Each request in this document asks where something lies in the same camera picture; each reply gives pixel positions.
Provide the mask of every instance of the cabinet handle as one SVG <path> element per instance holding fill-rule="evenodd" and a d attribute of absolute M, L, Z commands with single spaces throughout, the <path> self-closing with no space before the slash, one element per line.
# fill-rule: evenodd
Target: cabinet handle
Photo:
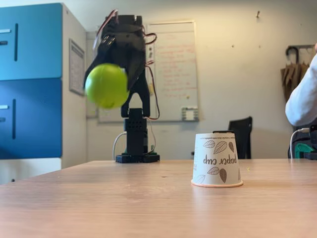
<path fill-rule="evenodd" d="M 14 61 L 18 61 L 18 35 L 19 35 L 19 24 L 15 24 L 15 37 L 14 37 Z"/>
<path fill-rule="evenodd" d="M 0 105 L 0 110 L 9 109 L 8 105 Z"/>
<path fill-rule="evenodd" d="M 12 102 L 12 139 L 15 140 L 15 127 L 16 127 L 16 99 Z"/>
<path fill-rule="evenodd" d="M 0 29 L 0 34 L 1 33 L 10 33 L 11 29 Z"/>

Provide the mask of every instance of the paper cup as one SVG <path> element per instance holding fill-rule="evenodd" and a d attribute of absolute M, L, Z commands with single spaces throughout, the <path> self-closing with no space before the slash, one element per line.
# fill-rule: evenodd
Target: paper cup
<path fill-rule="evenodd" d="M 243 184 L 234 133 L 196 134 L 192 184 L 203 187 Z"/>

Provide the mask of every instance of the leaf print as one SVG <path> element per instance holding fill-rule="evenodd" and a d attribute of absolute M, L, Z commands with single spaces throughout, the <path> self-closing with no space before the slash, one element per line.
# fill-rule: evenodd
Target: leaf print
<path fill-rule="evenodd" d="M 215 142 L 213 140 L 207 141 L 205 144 L 203 144 L 206 148 L 214 148 Z"/>
<path fill-rule="evenodd" d="M 227 142 L 221 141 L 216 145 L 213 154 L 219 154 L 227 148 Z"/>
<path fill-rule="evenodd" d="M 207 174 L 217 175 L 217 174 L 219 174 L 219 168 L 218 167 L 213 167 L 207 172 Z"/>
<path fill-rule="evenodd" d="M 225 169 L 221 169 L 220 172 L 220 178 L 221 180 L 226 183 L 226 180 L 227 180 L 227 171 Z"/>
<path fill-rule="evenodd" d="M 230 148 L 230 150 L 232 150 L 232 152 L 234 153 L 233 143 L 232 143 L 232 142 L 229 142 L 229 148 Z"/>
<path fill-rule="evenodd" d="M 206 175 L 199 175 L 197 177 L 197 183 L 203 183 L 205 180 Z"/>

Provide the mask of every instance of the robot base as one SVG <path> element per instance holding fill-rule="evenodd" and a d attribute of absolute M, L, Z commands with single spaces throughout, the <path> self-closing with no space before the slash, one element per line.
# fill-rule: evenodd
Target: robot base
<path fill-rule="evenodd" d="M 152 163 L 159 161 L 159 155 L 117 155 L 115 161 L 118 163 Z"/>

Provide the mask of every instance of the blue cabinet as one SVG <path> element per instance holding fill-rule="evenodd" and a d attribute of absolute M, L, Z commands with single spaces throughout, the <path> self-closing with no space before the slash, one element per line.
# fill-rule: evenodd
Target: blue cabinet
<path fill-rule="evenodd" d="M 61 157 L 62 84 L 0 81 L 0 159 Z"/>
<path fill-rule="evenodd" d="M 61 78 L 62 5 L 0 8 L 0 80 Z"/>

